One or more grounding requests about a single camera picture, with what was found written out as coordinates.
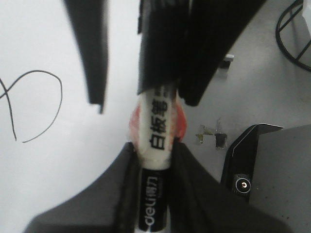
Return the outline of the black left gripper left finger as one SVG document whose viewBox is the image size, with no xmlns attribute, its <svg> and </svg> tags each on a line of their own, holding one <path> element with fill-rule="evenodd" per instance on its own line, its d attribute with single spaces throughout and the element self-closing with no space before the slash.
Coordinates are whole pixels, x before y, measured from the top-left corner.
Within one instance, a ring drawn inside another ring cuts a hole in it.
<svg viewBox="0 0 311 233">
<path fill-rule="evenodd" d="M 132 233 L 138 208 L 138 158 L 124 144 L 109 168 L 76 196 L 34 217 L 26 233 Z"/>
</svg>

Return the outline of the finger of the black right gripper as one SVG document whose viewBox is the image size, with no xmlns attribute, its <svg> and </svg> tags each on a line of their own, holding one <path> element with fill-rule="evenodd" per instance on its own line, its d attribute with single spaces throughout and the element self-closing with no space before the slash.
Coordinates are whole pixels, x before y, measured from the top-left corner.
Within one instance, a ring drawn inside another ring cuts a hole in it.
<svg viewBox="0 0 311 233">
<path fill-rule="evenodd" d="M 142 0 L 138 93 L 171 82 L 196 106 L 262 0 Z"/>
<path fill-rule="evenodd" d="M 104 111 L 108 72 L 108 1 L 65 0 L 86 78 L 88 102 Z"/>
</svg>

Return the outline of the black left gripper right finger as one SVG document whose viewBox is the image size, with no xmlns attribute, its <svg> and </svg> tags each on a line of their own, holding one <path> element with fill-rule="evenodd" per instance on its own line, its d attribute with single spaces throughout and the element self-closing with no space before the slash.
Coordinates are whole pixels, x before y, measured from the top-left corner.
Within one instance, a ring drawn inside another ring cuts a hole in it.
<svg viewBox="0 0 311 233">
<path fill-rule="evenodd" d="M 218 183 L 187 146 L 172 150 L 169 207 L 173 233 L 290 233 L 280 220 L 236 197 Z"/>
</svg>

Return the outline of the black robot base box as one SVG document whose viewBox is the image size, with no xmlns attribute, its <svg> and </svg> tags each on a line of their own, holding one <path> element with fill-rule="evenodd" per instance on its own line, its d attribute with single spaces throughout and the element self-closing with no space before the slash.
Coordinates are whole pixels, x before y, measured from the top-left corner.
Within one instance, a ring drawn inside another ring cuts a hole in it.
<svg viewBox="0 0 311 233">
<path fill-rule="evenodd" d="M 250 126 L 229 147 L 221 184 L 292 232 L 310 232 L 310 125 Z"/>
</svg>

